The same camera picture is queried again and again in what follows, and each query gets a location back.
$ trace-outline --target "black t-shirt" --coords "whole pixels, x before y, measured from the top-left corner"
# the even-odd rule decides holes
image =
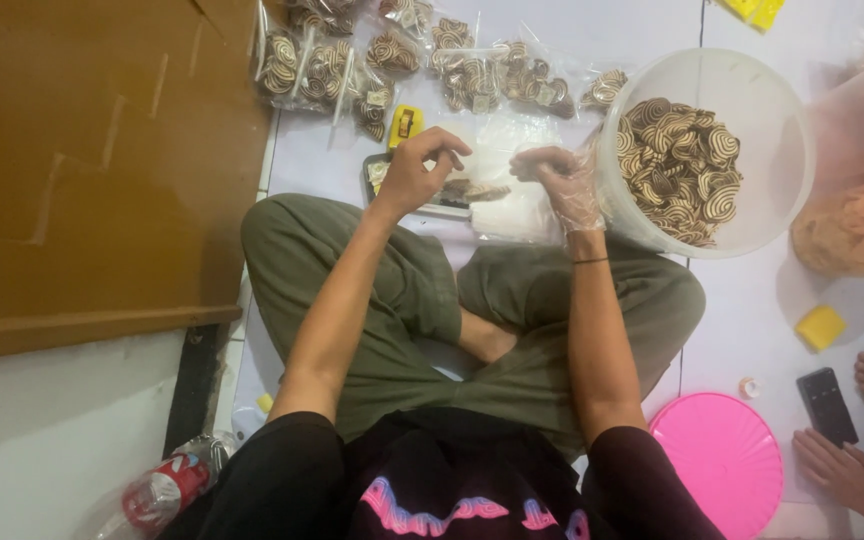
[[[577,482],[536,430],[486,414],[396,411],[344,444],[295,412],[228,462],[198,538],[724,538],[636,427],[599,435]]]

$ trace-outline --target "wall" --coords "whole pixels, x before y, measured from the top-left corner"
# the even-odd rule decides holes
[[[63,540],[162,457],[184,330],[0,357],[0,539]]]

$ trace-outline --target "left hand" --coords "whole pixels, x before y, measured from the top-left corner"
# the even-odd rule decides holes
[[[811,427],[796,431],[792,447],[805,467],[805,475],[821,485],[835,501],[864,516],[864,451],[846,443],[837,448]]]
[[[399,223],[442,189],[453,168],[465,170],[456,154],[472,153],[462,139],[440,127],[426,129],[402,141],[395,148],[389,171],[369,208],[392,223]],[[431,171],[425,166],[429,160],[436,163]]]

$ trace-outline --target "pink graphic print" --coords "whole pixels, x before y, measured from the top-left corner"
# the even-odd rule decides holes
[[[529,498],[525,501],[524,510],[525,521],[522,521],[522,525],[524,525],[526,529],[531,531],[541,531],[546,527],[559,524],[558,521],[555,521],[555,517],[552,516],[551,513],[546,512],[539,507],[539,502],[534,498]]]
[[[568,540],[589,540],[589,516],[583,510],[576,510],[568,518],[568,527],[565,529],[565,538]]]
[[[366,502],[382,522],[382,527],[396,534],[417,534],[438,537],[446,533],[452,520],[474,517],[494,519],[509,515],[509,510],[486,497],[462,498],[445,519],[440,520],[428,512],[411,514],[396,504],[396,494],[385,476],[372,481],[360,501]]]

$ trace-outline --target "pink lid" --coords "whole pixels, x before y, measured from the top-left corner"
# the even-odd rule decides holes
[[[649,431],[728,540],[750,540],[765,529],[783,494],[783,456],[749,405],[725,394],[691,394],[659,411]]]

